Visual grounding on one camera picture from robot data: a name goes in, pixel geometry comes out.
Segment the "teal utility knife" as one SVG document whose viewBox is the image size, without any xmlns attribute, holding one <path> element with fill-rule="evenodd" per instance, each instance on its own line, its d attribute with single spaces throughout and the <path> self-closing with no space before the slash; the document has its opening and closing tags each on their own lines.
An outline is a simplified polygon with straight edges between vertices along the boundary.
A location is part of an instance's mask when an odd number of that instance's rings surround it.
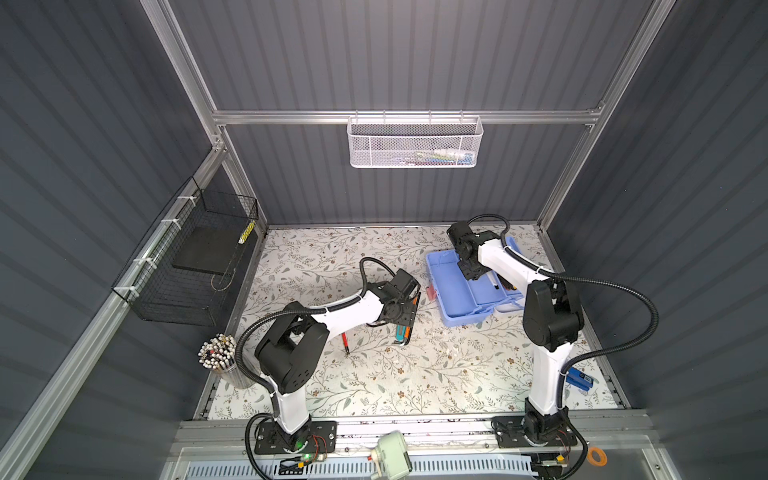
<svg viewBox="0 0 768 480">
<path fill-rule="evenodd" d="M 396 327 L 395 340 L 394 340 L 395 344 L 404 344 L 405 343 L 406 331 L 407 331 L 407 328 L 405 326 L 398 325 Z"/>
</svg>

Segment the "white blue tool box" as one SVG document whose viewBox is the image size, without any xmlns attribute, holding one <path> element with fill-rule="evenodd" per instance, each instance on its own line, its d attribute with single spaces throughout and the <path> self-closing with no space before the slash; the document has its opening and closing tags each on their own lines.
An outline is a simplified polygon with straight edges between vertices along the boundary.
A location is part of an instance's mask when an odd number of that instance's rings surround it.
<svg viewBox="0 0 768 480">
<path fill-rule="evenodd" d="M 481 323 L 493 313 L 516 313 L 524 309 L 524 294 L 496 290 L 487 277 L 468 281 L 458 268 L 454 250 L 430 252 L 426 265 L 442 323 L 449 328 Z"/>
</svg>

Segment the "white marker pen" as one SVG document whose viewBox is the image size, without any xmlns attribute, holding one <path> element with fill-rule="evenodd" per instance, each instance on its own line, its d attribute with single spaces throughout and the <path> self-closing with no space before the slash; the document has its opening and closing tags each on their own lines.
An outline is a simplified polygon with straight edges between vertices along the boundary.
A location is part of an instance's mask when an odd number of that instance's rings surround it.
<svg viewBox="0 0 768 480">
<path fill-rule="evenodd" d="M 492 285 L 492 286 L 493 286 L 493 287 L 494 287 L 496 290 L 499 290 L 499 289 L 500 289 L 500 284 L 499 284 L 499 281 L 498 281 L 498 279 L 497 279 L 497 276 L 496 276 L 496 274 L 495 274 L 495 273 L 492 273 L 492 272 L 488 272 L 488 273 L 487 273 L 487 277 L 488 277 L 488 279 L 489 279 L 489 282 L 491 283 L 491 285 Z"/>
</svg>

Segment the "black ratchet wrench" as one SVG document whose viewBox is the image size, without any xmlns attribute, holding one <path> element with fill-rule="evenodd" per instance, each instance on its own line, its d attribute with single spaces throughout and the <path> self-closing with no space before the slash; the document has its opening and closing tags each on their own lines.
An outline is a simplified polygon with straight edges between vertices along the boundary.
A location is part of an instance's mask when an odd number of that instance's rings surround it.
<svg viewBox="0 0 768 480">
<path fill-rule="evenodd" d="M 512 284 L 509 280 L 507 280 L 505 277 L 503 277 L 500 274 L 498 274 L 497 277 L 501 285 L 504 287 L 506 291 L 509 291 L 509 292 L 517 291 L 517 287 L 514 284 Z"/>
</svg>

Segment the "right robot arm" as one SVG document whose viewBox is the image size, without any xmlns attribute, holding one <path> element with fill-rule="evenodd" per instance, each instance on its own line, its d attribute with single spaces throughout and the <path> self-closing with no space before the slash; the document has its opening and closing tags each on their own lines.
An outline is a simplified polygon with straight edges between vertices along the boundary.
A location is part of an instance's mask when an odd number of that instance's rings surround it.
<svg viewBox="0 0 768 480">
<path fill-rule="evenodd" d="M 660 313 L 650 298 L 623 284 L 555 273 L 527 259 L 506 241 L 509 222 L 490 214 L 504 224 L 501 232 L 476 232 L 471 224 L 479 215 L 450 225 L 448 237 L 459 257 L 458 266 L 467 280 L 477 280 L 495 272 L 511 286 L 524 293 L 522 325 L 533 351 L 533 381 L 525 401 L 522 431 L 529 443 L 539 446 L 569 428 L 564 387 L 567 374 L 575 364 L 636 347 L 657 330 Z M 637 337 L 617 346 L 570 358 L 573 345 L 585 326 L 577 286 L 607 287 L 639 300 L 649 311 L 649 326 Z"/>
</svg>

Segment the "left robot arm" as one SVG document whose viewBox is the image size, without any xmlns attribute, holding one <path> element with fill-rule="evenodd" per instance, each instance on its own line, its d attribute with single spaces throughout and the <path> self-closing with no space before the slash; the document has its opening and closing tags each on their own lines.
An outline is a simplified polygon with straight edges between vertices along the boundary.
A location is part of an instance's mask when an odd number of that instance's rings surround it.
<svg viewBox="0 0 768 480">
<path fill-rule="evenodd" d="M 237 370 L 267 390 L 273 421 L 286 435 L 310 425 L 305 385 L 330 340 L 363 325 L 394 325 L 402 331 L 398 343 L 410 342 L 418 280 L 372 257 L 362 258 L 359 270 L 362 285 L 351 296 L 314 307 L 293 302 L 247 327 L 236 341 Z"/>
</svg>

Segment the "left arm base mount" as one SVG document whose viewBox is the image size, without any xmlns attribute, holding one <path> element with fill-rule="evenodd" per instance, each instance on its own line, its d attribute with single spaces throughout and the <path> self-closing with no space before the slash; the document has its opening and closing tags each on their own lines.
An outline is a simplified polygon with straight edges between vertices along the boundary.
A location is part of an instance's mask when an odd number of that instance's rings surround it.
<svg viewBox="0 0 768 480">
<path fill-rule="evenodd" d="M 336 448 L 338 423 L 309 420 L 294 433 L 287 433 L 274 421 L 260 422 L 255 430 L 254 453 L 329 454 Z"/>
</svg>

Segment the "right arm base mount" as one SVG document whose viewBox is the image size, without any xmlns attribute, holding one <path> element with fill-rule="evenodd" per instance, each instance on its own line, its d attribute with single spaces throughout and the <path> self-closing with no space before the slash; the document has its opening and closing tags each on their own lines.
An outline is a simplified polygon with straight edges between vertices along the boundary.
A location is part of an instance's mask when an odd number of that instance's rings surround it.
<svg viewBox="0 0 768 480">
<path fill-rule="evenodd" d="M 536 413 L 523 416 L 497 416 L 491 419 L 491 429 L 501 448 L 570 447 L 579 441 L 561 415 L 539 417 Z"/>
</svg>

